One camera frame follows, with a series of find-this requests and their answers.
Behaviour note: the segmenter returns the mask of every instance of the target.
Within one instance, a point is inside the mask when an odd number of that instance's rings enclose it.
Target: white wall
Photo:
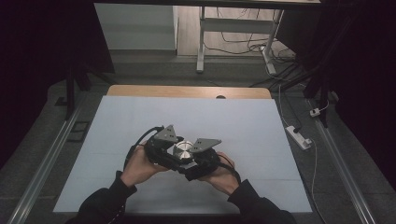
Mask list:
[[[95,4],[109,49],[176,49],[177,8]]]

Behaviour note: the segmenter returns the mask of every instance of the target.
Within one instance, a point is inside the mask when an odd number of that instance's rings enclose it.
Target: metal device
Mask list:
[[[145,145],[141,145],[142,140],[149,133],[156,131]],[[173,125],[166,128],[154,127],[145,132],[129,150],[124,163],[124,169],[137,146],[143,146],[148,160],[154,164],[159,164],[168,169],[178,171],[189,181],[209,175],[216,171],[218,167],[228,169],[240,183],[239,174],[232,165],[220,162],[218,153],[213,149],[221,143],[219,139],[198,138],[194,144],[185,141],[183,137],[177,136]],[[168,148],[174,146],[173,153],[168,153]]]

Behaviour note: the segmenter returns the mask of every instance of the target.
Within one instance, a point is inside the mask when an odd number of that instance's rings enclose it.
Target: metal frame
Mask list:
[[[12,212],[12,215],[8,220],[7,224],[24,223],[26,218],[29,216],[32,207],[35,204],[35,200],[37,199],[41,189],[43,188],[47,177],[49,176],[50,171],[54,163],[56,162],[56,159],[58,158],[62,147],[64,146],[67,135],[69,135],[70,131],[73,128],[78,114],[81,111],[81,106],[87,99],[87,95],[88,93],[86,92],[82,92],[80,94],[81,97],[79,97],[78,99],[78,105],[76,107],[76,110],[73,112],[70,119],[64,122],[62,129],[59,131],[43,161],[40,163],[38,169],[35,172],[35,175],[27,186],[25,192],[21,196],[21,199],[15,207],[14,211]]]
[[[307,100],[307,103],[313,108],[309,100]],[[337,169],[344,186],[346,187],[346,191],[349,193],[358,216],[361,218],[361,223],[375,224],[376,222],[373,212],[365,201],[364,196],[361,193],[361,189],[353,178],[352,173],[350,173],[349,168],[347,167],[347,164],[344,161],[340,150],[338,149],[338,146],[335,144],[334,139],[332,138],[332,134],[330,133],[329,129],[323,126],[319,119],[315,119],[315,124],[317,125],[318,131],[326,145],[326,148],[329,151],[332,162]]]
[[[269,52],[274,42],[277,28],[283,10],[276,10],[276,16],[273,21],[255,21],[255,20],[235,20],[206,18],[205,7],[200,7],[200,36],[197,55],[197,73],[204,72],[205,59],[205,32],[229,32],[229,33],[249,33],[249,34],[267,34],[269,35],[266,47],[262,51],[265,65],[270,75],[275,75],[276,70],[272,64]]]

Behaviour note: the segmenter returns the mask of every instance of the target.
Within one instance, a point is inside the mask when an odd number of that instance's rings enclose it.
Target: person's left hand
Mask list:
[[[129,159],[120,179],[129,188],[133,185],[145,182],[159,172],[167,170],[169,169],[149,162],[145,149],[143,149],[143,146],[139,145],[134,150],[134,154],[131,159]]]

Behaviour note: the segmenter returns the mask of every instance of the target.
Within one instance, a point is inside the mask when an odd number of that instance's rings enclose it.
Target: silver metal plate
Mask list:
[[[181,141],[177,143],[174,147],[174,156],[179,159],[189,159],[191,154],[189,150],[192,148],[192,143],[189,141]]]
[[[177,137],[176,137],[175,129],[173,128],[173,125],[169,125],[162,131],[156,133],[154,135],[154,138],[160,139],[163,141],[167,141],[167,142],[173,142],[173,143],[177,142]]]
[[[192,146],[192,149],[190,149],[190,152],[192,153],[203,152],[220,143],[221,140],[219,139],[198,138],[197,141]]]

